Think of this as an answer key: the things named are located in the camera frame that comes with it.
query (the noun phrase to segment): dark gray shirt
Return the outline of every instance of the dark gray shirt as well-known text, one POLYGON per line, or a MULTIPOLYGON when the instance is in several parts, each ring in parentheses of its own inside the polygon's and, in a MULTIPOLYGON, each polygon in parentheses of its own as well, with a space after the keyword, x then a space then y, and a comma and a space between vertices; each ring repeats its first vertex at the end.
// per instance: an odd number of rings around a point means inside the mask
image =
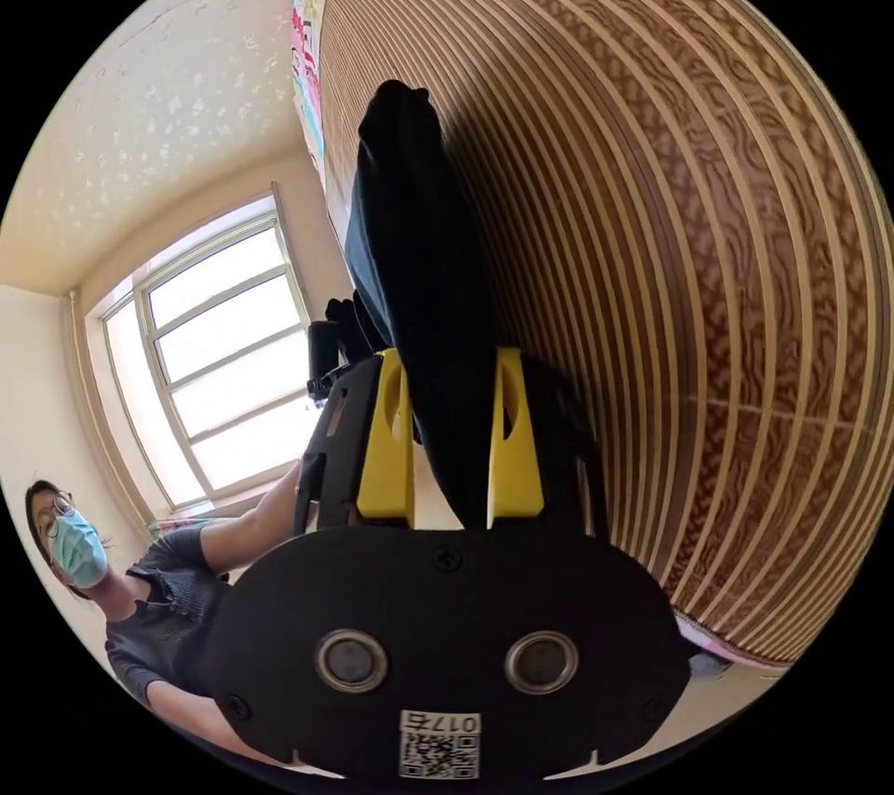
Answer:
POLYGON ((205 561, 200 532, 198 526, 181 528, 158 538, 128 569, 150 582, 148 600, 138 602, 129 618, 106 625, 105 651, 112 670, 146 706, 146 687, 153 680, 208 695, 200 656, 229 585, 205 561))

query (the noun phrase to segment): bamboo mat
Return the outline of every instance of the bamboo mat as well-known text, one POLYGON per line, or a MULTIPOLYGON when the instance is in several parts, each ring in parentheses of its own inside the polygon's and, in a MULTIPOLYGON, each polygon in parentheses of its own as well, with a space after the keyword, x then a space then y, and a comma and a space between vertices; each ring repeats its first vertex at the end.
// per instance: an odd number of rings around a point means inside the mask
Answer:
POLYGON ((505 339, 588 402, 614 542, 795 660, 894 483, 894 228, 816 76, 743 0, 327 0, 320 69, 340 236, 369 98, 428 88, 505 339))

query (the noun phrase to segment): window frame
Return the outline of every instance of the window frame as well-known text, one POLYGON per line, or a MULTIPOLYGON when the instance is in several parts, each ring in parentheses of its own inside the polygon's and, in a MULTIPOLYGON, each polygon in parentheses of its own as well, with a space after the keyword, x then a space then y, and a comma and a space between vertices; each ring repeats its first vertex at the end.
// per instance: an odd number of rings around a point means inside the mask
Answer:
MULTIPOLYGON (((257 202, 263 201, 269 196, 271 195, 264 194, 260 197, 255 197, 246 205, 253 205, 257 202)), ((158 488, 164 496, 169 506, 170 513, 172 515, 181 514, 190 510, 191 508, 196 507, 197 505, 204 505, 208 502, 210 502, 212 505, 218 505, 220 502, 228 501, 229 499, 236 497, 237 495, 256 490, 266 484, 269 484, 272 481, 276 481, 277 479, 285 475, 285 473, 288 472, 293 465, 293 462, 276 466, 273 469, 268 469, 248 478, 241 479, 240 481, 233 482, 232 484, 227 485, 224 488, 215 489, 211 486, 208 476, 206 476, 205 472, 202 470, 201 464, 199 463, 198 458, 193 451, 193 445, 200 443, 203 440, 207 440, 208 438, 218 435, 224 431, 227 431, 228 429, 235 428, 236 426, 245 423, 256 416, 259 416, 262 413, 274 410, 275 408, 291 403, 292 401, 300 400, 307 394, 306 385, 293 390, 284 396, 280 396, 272 401, 268 401, 257 408, 252 408, 249 411, 244 411, 240 415, 214 426, 212 429, 207 429, 203 432, 196 433, 193 436, 189 436, 187 434, 186 427, 181 420, 180 414, 177 411, 176 404, 174 403, 172 397, 178 389, 183 388, 184 386, 192 382, 195 382, 202 376, 219 370, 227 366, 228 364, 247 356, 252 352, 259 350, 260 348, 263 348, 269 344, 273 344, 281 339, 287 338, 294 333, 302 331, 307 332, 307 328, 311 323, 311 318, 307 311, 307 305, 298 281, 298 277, 291 263, 288 244, 283 232, 282 222, 279 218, 278 210, 276 208, 265 210, 257 215, 248 218, 246 221, 231 225, 223 229, 220 233, 209 236, 207 239, 196 244, 191 249, 188 249, 182 254, 159 265, 157 269, 148 271, 147 266, 145 266, 141 271, 138 271, 133 276, 131 283, 132 287, 127 293, 121 295, 120 298, 114 301, 114 303, 112 303, 107 309, 99 314, 99 321, 102 327, 102 339, 107 356, 111 361, 111 373, 115 382, 115 391, 127 417, 131 435, 134 437, 143 460, 146 462, 146 465, 153 479, 155 480, 158 488), (258 234, 270 229, 273 229, 276 235, 279 250, 283 258, 282 264, 276 265, 275 267, 263 272, 262 274, 253 275, 236 284, 235 286, 228 288, 227 290, 216 293, 204 302, 191 308, 189 311, 175 317, 167 324, 164 324, 160 327, 155 326, 150 305, 150 295, 153 290, 162 286, 164 283, 169 282, 184 271, 187 271, 195 265, 206 261, 208 258, 216 255, 218 252, 229 249, 242 240, 248 239, 252 236, 257 236, 258 234), (228 355, 227 357, 223 357, 198 371, 194 371, 189 375, 182 377, 175 382, 170 381, 168 372, 165 369, 164 359, 161 355, 161 352, 156 348, 157 343, 161 338, 163 338, 167 333, 172 332, 183 324, 189 322, 189 320, 199 317, 201 314, 209 311, 211 308, 223 304, 233 298, 236 298, 238 295, 241 295, 247 290, 253 289, 254 287, 257 287, 265 282, 281 276, 285 277, 286 283, 289 286, 291 297, 294 302, 295 309, 298 313, 297 324, 294 324, 286 328, 285 330, 280 330, 269 336, 265 336, 263 339, 247 345, 234 352, 233 354, 228 355), (199 486, 204 491, 202 495, 196 497, 193 500, 177 502, 171 498, 170 494, 168 493, 168 489, 159 479, 155 466, 149 460, 149 457, 146 454, 146 450, 142 444, 139 432, 134 425, 130 407, 124 397, 124 391, 121 387, 117 364, 115 362, 115 354, 112 351, 108 321, 112 317, 114 317, 115 314, 118 313, 118 311, 126 307, 129 302, 134 303, 144 359, 146 364, 148 365, 149 372, 152 377, 152 382, 156 389, 156 395, 161 403, 162 410, 165 414, 165 419, 170 426, 171 433, 173 434, 178 447, 183 453, 184 459, 189 465, 189 468, 192 471, 193 475, 196 477, 199 486)))

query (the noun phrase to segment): qr code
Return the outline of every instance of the qr code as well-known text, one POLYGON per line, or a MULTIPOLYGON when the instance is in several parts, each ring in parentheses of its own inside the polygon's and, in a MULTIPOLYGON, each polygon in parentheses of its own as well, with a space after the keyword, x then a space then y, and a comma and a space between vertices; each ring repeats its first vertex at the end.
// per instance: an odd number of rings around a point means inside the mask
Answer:
POLYGON ((400 775, 412 779, 477 779, 481 715, 400 713, 400 775))

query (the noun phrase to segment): surgical mask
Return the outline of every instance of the surgical mask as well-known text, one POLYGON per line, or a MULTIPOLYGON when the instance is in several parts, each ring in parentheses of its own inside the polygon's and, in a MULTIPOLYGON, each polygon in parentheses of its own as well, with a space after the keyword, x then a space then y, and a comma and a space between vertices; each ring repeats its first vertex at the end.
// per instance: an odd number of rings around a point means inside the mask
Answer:
POLYGON ((56 524, 59 530, 49 542, 53 559, 75 587, 95 587, 109 570, 99 533, 77 510, 59 516, 56 524))

